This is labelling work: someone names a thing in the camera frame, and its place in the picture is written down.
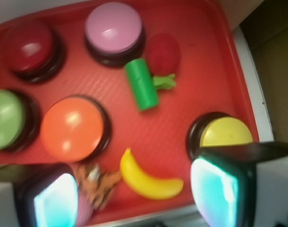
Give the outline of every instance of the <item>toy food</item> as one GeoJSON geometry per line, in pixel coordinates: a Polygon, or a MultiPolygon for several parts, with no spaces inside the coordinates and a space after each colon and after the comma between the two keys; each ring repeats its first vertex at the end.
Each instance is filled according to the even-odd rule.
{"type": "Polygon", "coordinates": [[[170,199],[183,189],[184,182],[181,179],[160,179],[148,175],[138,165],[129,148],[121,158],[120,171],[123,180],[133,191],[151,200],[170,199]]]}
{"type": "Polygon", "coordinates": [[[150,72],[157,76],[176,73],[181,51],[177,40],[169,34],[157,34],[148,40],[146,60],[150,72]]]}

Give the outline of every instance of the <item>toy banana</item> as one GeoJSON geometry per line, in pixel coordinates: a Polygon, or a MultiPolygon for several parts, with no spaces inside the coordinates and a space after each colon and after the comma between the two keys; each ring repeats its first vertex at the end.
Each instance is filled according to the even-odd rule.
{"type": "Polygon", "coordinates": [[[139,195],[152,200],[166,200],[178,195],[184,182],[178,178],[160,179],[148,175],[136,162],[130,148],[120,162],[120,171],[126,184],[139,195]]]}

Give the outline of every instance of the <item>tray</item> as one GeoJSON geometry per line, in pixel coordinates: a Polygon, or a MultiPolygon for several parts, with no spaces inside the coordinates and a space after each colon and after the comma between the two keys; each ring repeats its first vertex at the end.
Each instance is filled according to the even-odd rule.
{"type": "MultiPolygon", "coordinates": [[[[107,149],[92,162],[118,170],[127,147],[140,166],[156,177],[180,177],[184,189],[166,201],[142,198],[122,182],[106,209],[93,214],[90,224],[102,223],[192,204],[190,161],[186,133],[198,116],[220,111],[241,119],[258,141],[246,84],[233,39],[217,3],[211,0],[123,1],[140,14],[147,39],[165,32],[181,48],[177,87],[158,92],[160,105],[138,112],[122,68],[110,69],[89,55],[84,44],[84,24],[89,13],[107,1],[95,0],[49,9],[0,25],[0,88],[14,88],[34,97],[42,115],[57,101],[72,94],[89,95],[110,115],[113,135],[107,149]],[[37,18],[63,39],[67,58],[51,81],[30,85],[14,77],[2,59],[2,39],[15,23],[37,18]]],[[[57,160],[44,150],[39,138],[20,153],[0,152],[0,164],[51,163],[57,160]]]]}

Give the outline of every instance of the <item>white surface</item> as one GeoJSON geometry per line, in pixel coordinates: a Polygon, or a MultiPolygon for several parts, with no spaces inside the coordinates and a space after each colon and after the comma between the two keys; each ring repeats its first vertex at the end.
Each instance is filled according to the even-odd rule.
{"type": "Polygon", "coordinates": [[[85,0],[0,0],[0,24],[8,20],[85,0]]]}
{"type": "Polygon", "coordinates": [[[256,167],[255,227],[281,223],[288,227],[288,156],[256,167]]]}
{"type": "Polygon", "coordinates": [[[217,0],[226,14],[230,29],[235,29],[263,0],[217,0]]]}
{"type": "Polygon", "coordinates": [[[19,226],[11,183],[0,182],[0,227],[19,226]]]}
{"type": "MultiPolygon", "coordinates": [[[[0,24],[26,14],[86,0],[0,0],[0,24]]],[[[230,28],[239,25],[263,0],[217,0],[230,28]]]]}
{"type": "Polygon", "coordinates": [[[266,102],[263,97],[263,90],[251,52],[240,27],[237,27],[233,31],[233,38],[247,84],[259,140],[260,142],[273,141],[272,128],[266,102]]]}

